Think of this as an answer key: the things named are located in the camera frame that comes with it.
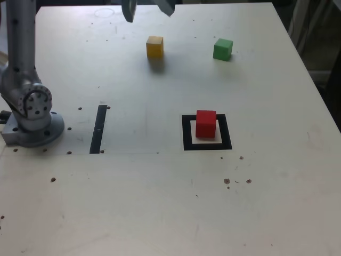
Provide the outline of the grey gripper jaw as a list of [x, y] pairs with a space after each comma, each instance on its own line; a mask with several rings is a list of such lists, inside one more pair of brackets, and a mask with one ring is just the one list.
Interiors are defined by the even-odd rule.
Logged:
[[127, 22], [132, 23], [135, 16], [137, 0], [122, 0], [121, 9]]
[[175, 11], [175, 0], [154, 0], [154, 3], [169, 17]]

